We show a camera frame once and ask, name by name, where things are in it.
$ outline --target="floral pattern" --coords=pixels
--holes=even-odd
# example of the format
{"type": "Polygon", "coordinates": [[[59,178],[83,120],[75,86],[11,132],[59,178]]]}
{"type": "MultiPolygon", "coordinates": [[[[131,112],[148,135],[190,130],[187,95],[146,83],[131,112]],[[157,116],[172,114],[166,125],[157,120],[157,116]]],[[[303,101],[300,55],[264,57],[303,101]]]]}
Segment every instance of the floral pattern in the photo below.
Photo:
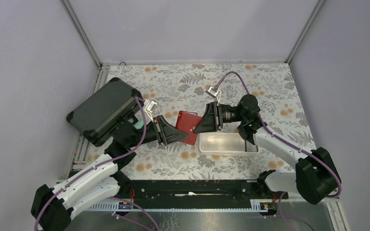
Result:
{"type": "MultiPolygon", "coordinates": [[[[308,122],[287,64],[178,64],[111,66],[107,80],[119,77],[137,88],[143,98],[156,100],[154,115],[164,115],[175,125],[180,110],[202,116],[211,98],[204,93],[228,71],[238,72],[250,93],[259,101],[261,115],[276,132],[305,147],[314,148],[308,122]]],[[[236,105],[246,94],[240,80],[230,75],[221,85],[221,102],[236,105]]],[[[224,125],[222,132],[237,132],[237,123],[224,125]]],[[[88,148],[88,162],[111,143],[88,148]]],[[[261,149],[255,156],[202,155],[195,146],[181,142],[165,147],[150,142],[137,149],[137,156],[122,169],[133,180],[254,179],[259,173],[277,169],[294,171],[277,154],[261,149]]]]}

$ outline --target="metal corner post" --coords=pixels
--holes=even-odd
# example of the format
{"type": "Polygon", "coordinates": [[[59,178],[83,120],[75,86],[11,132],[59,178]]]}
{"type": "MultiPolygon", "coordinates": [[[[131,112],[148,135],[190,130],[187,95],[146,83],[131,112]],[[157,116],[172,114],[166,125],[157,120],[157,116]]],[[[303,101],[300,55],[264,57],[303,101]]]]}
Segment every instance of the metal corner post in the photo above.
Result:
{"type": "Polygon", "coordinates": [[[297,50],[299,49],[302,41],[304,40],[305,36],[307,35],[308,30],[310,29],[311,25],[313,24],[314,20],[316,19],[318,13],[320,12],[322,6],[324,5],[326,0],[318,0],[316,6],[314,7],[313,11],[310,14],[310,17],[308,18],[307,22],[304,25],[304,28],[302,29],[296,43],[293,46],[293,49],[291,50],[289,56],[287,57],[285,63],[289,64],[293,60],[294,55],[296,54],[297,50]]]}
{"type": "Polygon", "coordinates": [[[84,29],[81,26],[79,19],[77,18],[76,13],[74,12],[73,7],[71,6],[70,1],[69,0],[60,0],[60,1],[63,3],[64,7],[66,8],[66,12],[70,17],[70,20],[72,21],[74,27],[76,28],[78,34],[80,35],[80,38],[82,39],[84,45],[89,50],[89,53],[91,57],[93,58],[93,61],[95,62],[97,67],[100,68],[102,65],[102,62],[100,58],[97,56],[97,53],[94,50],[93,45],[90,43],[90,40],[86,35],[86,32],[84,32],[84,29]]]}

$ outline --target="floor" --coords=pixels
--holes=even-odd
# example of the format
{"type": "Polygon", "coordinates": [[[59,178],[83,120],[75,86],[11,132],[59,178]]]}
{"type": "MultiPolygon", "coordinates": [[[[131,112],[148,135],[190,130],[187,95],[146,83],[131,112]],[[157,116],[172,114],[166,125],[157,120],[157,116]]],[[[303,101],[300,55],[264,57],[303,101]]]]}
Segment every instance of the floor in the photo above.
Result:
{"type": "MultiPolygon", "coordinates": [[[[231,70],[242,76],[250,93],[257,97],[263,119],[275,132],[305,147],[315,147],[287,64],[116,65],[110,66],[108,76],[99,82],[102,86],[113,77],[121,78],[137,88],[143,98],[156,100],[160,106],[154,116],[163,115],[175,126],[180,110],[202,116],[205,104],[211,102],[204,91],[231,70]]],[[[221,103],[230,105],[236,105],[246,94],[235,75],[223,82],[221,90],[221,103]]],[[[226,124],[222,132],[235,132],[237,126],[226,124]]],[[[78,171],[94,161],[110,143],[94,147],[81,139],[73,169],[78,171]]],[[[177,142],[165,147],[155,141],[142,145],[122,171],[132,180],[217,180],[254,179],[269,169],[294,171],[265,149],[248,157],[223,157],[202,155],[198,141],[194,146],[177,142]]]]}

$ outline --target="toolbox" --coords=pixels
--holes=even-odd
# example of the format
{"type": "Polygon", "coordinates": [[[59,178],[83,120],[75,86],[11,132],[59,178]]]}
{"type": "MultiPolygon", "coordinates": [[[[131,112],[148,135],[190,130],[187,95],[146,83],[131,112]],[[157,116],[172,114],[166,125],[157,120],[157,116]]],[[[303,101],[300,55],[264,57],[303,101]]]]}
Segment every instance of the toolbox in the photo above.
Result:
{"type": "Polygon", "coordinates": [[[111,137],[117,121],[128,120],[139,110],[135,97],[142,97],[140,91],[115,77],[70,112],[66,120],[98,147],[111,137]]]}

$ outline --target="red book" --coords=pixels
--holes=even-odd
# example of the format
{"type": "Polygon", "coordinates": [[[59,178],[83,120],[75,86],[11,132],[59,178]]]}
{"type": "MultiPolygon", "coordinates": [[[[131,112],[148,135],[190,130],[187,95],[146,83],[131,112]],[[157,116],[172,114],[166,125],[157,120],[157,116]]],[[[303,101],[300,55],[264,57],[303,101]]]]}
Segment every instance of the red book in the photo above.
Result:
{"type": "Polygon", "coordinates": [[[175,128],[188,134],[188,138],[181,140],[182,143],[195,145],[198,134],[194,133],[194,129],[201,120],[202,117],[198,116],[195,112],[179,111],[175,128]]]}

